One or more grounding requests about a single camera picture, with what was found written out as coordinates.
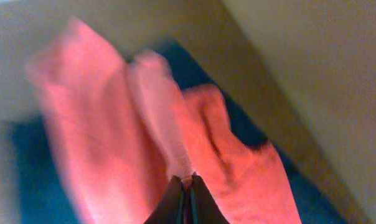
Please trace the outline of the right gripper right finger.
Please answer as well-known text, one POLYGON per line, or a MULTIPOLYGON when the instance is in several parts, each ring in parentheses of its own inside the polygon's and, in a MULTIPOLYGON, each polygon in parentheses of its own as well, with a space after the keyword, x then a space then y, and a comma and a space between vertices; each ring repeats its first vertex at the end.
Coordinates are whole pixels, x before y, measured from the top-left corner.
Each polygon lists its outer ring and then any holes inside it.
POLYGON ((202 177, 199 175, 192 176, 192 182, 187 192, 187 199, 189 202, 189 223, 229 224, 215 203, 202 177))

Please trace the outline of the navy blue garment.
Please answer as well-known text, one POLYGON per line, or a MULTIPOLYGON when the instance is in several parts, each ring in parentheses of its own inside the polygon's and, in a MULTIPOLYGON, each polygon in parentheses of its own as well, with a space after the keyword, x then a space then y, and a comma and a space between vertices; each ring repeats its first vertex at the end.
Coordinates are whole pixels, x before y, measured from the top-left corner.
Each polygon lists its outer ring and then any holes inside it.
MULTIPOLYGON (((180 89, 214 82, 176 41, 165 42, 156 47, 155 51, 169 62, 172 76, 180 89)), ((35 115, 14 124, 9 137, 17 152, 21 222, 78 223, 55 170, 42 117, 35 115)), ((328 199, 295 168, 288 156, 282 151, 278 154, 301 221, 345 223, 328 199)))

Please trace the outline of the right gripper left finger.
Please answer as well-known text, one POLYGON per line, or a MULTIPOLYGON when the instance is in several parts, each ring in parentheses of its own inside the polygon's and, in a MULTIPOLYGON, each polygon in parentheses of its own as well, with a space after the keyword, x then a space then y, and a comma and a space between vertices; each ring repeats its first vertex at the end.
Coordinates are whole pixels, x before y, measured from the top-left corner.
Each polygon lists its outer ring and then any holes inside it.
POLYGON ((173 176, 161 201, 144 224, 182 224, 183 208, 183 184, 179 177, 173 176))

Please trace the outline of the orange red t-shirt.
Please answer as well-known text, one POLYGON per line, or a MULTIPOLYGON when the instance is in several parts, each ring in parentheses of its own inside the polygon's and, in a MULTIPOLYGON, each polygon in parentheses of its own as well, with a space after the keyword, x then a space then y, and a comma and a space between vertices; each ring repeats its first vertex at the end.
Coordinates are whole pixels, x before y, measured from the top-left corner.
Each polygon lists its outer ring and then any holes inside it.
POLYGON ((27 65, 63 187, 84 223, 143 223, 169 181, 202 177, 229 223, 299 223, 282 161, 232 133, 215 85, 181 90, 152 51, 125 62, 82 21, 27 65))

